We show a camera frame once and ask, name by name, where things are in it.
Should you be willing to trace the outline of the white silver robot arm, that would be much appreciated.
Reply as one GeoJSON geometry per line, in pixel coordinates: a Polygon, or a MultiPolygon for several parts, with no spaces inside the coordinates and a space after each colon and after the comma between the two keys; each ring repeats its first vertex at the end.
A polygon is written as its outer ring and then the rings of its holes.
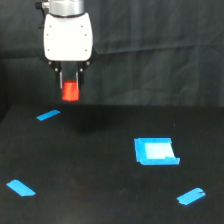
{"type": "Polygon", "coordinates": [[[35,8],[42,12],[43,55],[62,83],[62,62],[77,62],[75,81],[84,83],[84,69],[90,64],[93,32],[84,0],[41,0],[35,8]]]}

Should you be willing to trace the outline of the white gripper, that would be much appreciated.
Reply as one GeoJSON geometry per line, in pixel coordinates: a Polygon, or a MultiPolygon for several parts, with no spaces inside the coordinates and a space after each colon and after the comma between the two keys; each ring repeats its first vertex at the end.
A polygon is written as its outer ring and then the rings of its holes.
{"type": "MultiPolygon", "coordinates": [[[[44,55],[53,70],[59,73],[59,87],[63,88],[61,62],[84,62],[93,50],[93,32],[88,13],[78,17],[60,18],[46,15],[43,32],[44,55]]],[[[76,72],[78,88],[83,85],[82,72],[76,72]]]]}

